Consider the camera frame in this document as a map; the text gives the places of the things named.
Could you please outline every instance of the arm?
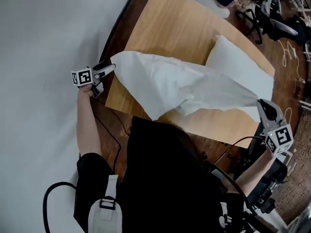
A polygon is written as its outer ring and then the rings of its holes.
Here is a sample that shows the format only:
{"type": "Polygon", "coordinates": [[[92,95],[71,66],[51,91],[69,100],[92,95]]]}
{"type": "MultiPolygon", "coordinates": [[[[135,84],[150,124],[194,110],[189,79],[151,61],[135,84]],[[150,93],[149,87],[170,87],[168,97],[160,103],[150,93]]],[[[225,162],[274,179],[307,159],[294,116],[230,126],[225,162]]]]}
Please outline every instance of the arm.
{"type": "MultiPolygon", "coordinates": [[[[256,160],[256,162],[235,181],[246,196],[250,195],[261,178],[270,169],[275,159],[276,157],[273,156],[272,152],[269,149],[266,149],[258,160],[256,160]]],[[[230,185],[228,187],[228,193],[238,192],[232,185],[230,185]]]]}
{"type": "Polygon", "coordinates": [[[77,141],[81,156],[86,153],[102,155],[95,117],[90,104],[91,85],[82,86],[78,92],[77,141]]]}

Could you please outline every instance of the hand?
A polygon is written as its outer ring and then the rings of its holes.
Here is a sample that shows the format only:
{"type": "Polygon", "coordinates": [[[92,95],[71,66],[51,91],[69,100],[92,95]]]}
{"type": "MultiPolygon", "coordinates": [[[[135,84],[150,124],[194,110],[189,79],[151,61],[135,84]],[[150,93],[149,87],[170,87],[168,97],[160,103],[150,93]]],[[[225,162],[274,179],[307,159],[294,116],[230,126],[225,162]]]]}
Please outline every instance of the hand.
{"type": "Polygon", "coordinates": [[[92,85],[91,84],[87,84],[87,85],[83,85],[79,87],[79,92],[78,92],[78,97],[93,97],[94,96],[94,92],[91,90],[92,89],[92,85]]]}

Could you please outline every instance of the white backdrop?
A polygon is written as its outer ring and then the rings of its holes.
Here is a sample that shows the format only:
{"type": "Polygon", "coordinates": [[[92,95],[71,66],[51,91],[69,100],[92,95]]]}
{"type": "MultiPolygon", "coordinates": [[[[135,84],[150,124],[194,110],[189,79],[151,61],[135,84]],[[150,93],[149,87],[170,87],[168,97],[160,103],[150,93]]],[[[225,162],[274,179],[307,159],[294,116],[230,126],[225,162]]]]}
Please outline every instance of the white backdrop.
{"type": "MultiPolygon", "coordinates": [[[[0,228],[44,232],[42,199],[76,181],[70,71],[95,64],[127,0],[0,0],[0,228]]],[[[49,197],[52,233],[81,232],[74,191],[49,197]]]]}

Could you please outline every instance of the white strap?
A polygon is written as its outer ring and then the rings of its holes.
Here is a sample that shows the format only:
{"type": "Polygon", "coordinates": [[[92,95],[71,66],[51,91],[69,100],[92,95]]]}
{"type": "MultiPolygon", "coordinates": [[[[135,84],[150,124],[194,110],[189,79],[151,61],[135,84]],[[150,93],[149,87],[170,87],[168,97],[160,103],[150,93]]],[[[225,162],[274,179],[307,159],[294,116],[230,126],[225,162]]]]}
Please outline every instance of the white strap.
{"type": "MultiPolygon", "coordinates": [[[[109,196],[109,197],[112,197],[113,199],[116,199],[117,180],[118,180],[118,175],[109,175],[105,197],[109,196]]],[[[101,206],[110,207],[111,209],[101,208],[101,212],[100,212],[101,219],[109,220],[109,221],[112,219],[114,204],[115,204],[114,200],[102,199],[101,206]]]]}

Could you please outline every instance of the wooden table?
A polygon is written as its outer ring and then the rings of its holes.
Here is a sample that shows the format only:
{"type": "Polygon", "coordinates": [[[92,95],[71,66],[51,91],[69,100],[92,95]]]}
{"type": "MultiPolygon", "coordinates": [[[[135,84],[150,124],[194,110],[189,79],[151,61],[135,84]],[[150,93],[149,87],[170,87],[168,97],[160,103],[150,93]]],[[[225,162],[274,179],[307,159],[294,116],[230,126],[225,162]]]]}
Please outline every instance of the wooden table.
{"type": "MultiPolygon", "coordinates": [[[[264,55],[235,27],[193,0],[149,0],[131,34],[125,50],[174,57],[205,65],[216,35],[222,34],[242,49],[257,65],[274,76],[274,68],[264,55]]],[[[106,106],[133,116],[148,118],[143,108],[115,77],[106,106]]],[[[175,110],[159,121],[184,131],[233,144],[254,135],[258,123],[240,110],[201,109],[182,116],[175,110]]],[[[250,140],[237,144],[247,148],[250,140]]]]}

